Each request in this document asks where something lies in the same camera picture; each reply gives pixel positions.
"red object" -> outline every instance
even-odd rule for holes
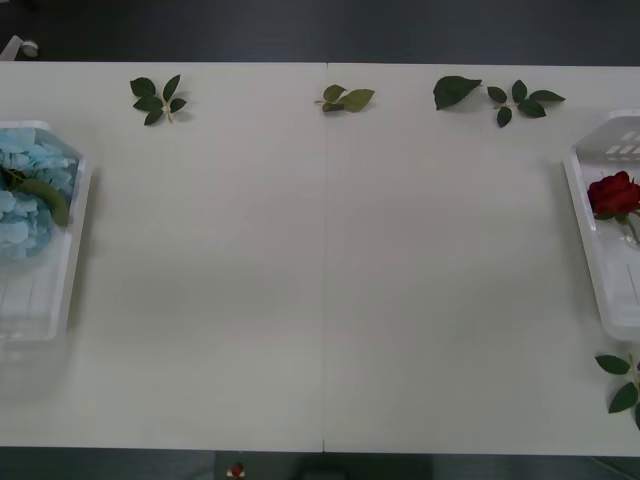
[[[627,172],[593,182],[588,195],[595,214],[630,213],[640,209],[640,185],[633,183]]]
[[[233,467],[231,467],[231,475],[234,478],[240,478],[240,476],[244,473],[244,467],[241,463],[236,463]]]

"blue hydrangea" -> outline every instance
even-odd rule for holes
[[[71,199],[77,160],[38,141],[36,129],[0,129],[0,165],[51,184]],[[0,264],[41,252],[51,241],[53,219],[38,197],[9,192],[0,178]]]

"green leaf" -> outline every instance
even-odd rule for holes
[[[4,184],[8,190],[14,189],[26,178],[24,173],[16,170],[15,168],[6,168],[0,166],[0,173],[2,174],[2,180],[4,181]]]
[[[164,98],[165,102],[171,100],[173,94],[176,93],[176,88],[178,88],[178,83],[180,83],[180,75],[176,75],[171,80],[167,82],[164,86],[164,90],[162,91],[162,98]]]
[[[359,112],[373,97],[375,92],[367,88],[353,90],[340,99],[340,103],[350,112]]]
[[[176,113],[178,110],[182,110],[182,107],[184,107],[186,104],[186,100],[183,100],[181,98],[174,98],[173,100],[171,100],[169,109],[171,110],[171,113]]]
[[[156,94],[156,86],[148,78],[136,78],[129,83],[131,84],[131,91],[136,97],[152,97]]]
[[[27,178],[18,186],[18,191],[40,197],[42,201],[47,204],[47,207],[49,207],[51,217],[56,225],[66,227],[69,224],[69,206],[67,205],[67,201],[48,183],[35,178]]]
[[[512,116],[513,113],[509,107],[501,107],[500,110],[498,110],[498,126],[500,128],[504,127],[511,121]]]
[[[547,116],[547,112],[544,111],[544,107],[535,100],[523,100],[518,104],[518,110],[520,110],[530,118],[540,118]]]
[[[507,101],[507,94],[501,88],[489,87],[487,88],[487,93],[489,94],[489,98],[496,103],[504,103]]]
[[[342,103],[325,103],[322,105],[322,111],[327,112],[339,112],[340,110],[344,110],[344,105]]]
[[[160,117],[162,117],[163,114],[164,114],[164,110],[153,110],[152,112],[149,112],[149,115],[147,115],[147,118],[144,119],[144,124],[153,125],[158,120],[160,120]]]
[[[549,90],[538,90],[529,95],[531,100],[536,102],[564,102],[566,98],[561,97],[557,93],[550,92]]]
[[[327,89],[322,94],[322,98],[324,98],[327,102],[335,102],[340,98],[344,92],[346,92],[346,88],[342,88],[340,85],[331,85],[327,87]]]
[[[142,110],[143,112],[151,112],[162,108],[162,100],[158,97],[142,97],[133,104],[133,108]]]
[[[470,80],[459,76],[442,77],[433,88],[436,110],[455,105],[482,83],[482,80]]]
[[[527,98],[527,86],[522,83],[522,80],[518,80],[513,84],[513,87],[511,87],[511,96],[516,103],[520,103]]]
[[[629,223],[629,214],[628,213],[616,213],[615,214],[616,222],[620,225],[626,225]]]
[[[638,390],[636,386],[629,382],[616,393],[609,405],[609,413],[618,413],[633,407],[638,403]]]
[[[631,365],[614,355],[600,355],[596,357],[596,362],[605,372],[613,375],[625,375],[631,368]]]

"leaf cluster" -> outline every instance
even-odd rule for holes
[[[474,89],[480,86],[482,80],[472,80],[460,76],[442,77],[433,89],[436,110],[456,105],[466,98]],[[514,104],[508,105],[507,94],[499,87],[488,87],[489,98],[497,104],[497,122],[500,128],[507,125],[513,117],[511,107],[527,117],[540,118],[547,115],[543,102],[563,102],[565,99],[549,90],[537,90],[527,97],[527,86],[518,80],[511,88],[511,97]]]
[[[178,88],[178,83],[180,83],[180,75],[176,75],[167,82],[161,97],[156,96],[156,86],[148,78],[136,78],[129,83],[133,94],[139,97],[139,100],[133,104],[133,108],[148,112],[144,120],[144,124],[147,126],[156,123],[163,115],[166,115],[169,122],[173,123],[172,114],[187,104],[186,100],[182,98],[172,99]]]
[[[609,404],[609,413],[618,413],[630,408],[634,409],[634,420],[640,429],[640,404],[638,403],[638,367],[633,365],[633,356],[629,355],[629,362],[615,355],[600,355],[596,362],[605,372],[612,375],[631,375],[631,381],[625,383],[613,397]]]
[[[322,95],[324,100],[317,101],[316,103],[322,105],[322,111],[325,113],[339,112],[341,110],[355,113],[362,110],[371,101],[375,93],[373,90],[362,88],[359,90],[351,90],[346,95],[342,95],[346,91],[347,89],[340,85],[331,85],[326,88]]]

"white plastic tray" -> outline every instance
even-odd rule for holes
[[[37,138],[79,161],[67,228],[54,227],[51,244],[41,254],[0,269],[0,345],[52,340],[66,331],[91,168],[47,123],[0,122],[0,128],[35,128]]]
[[[564,165],[605,331],[640,341],[640,250],[615,222],[596,221],[589,185],[624,170],[640,179],[640,110],[617,110],[580,140]]]

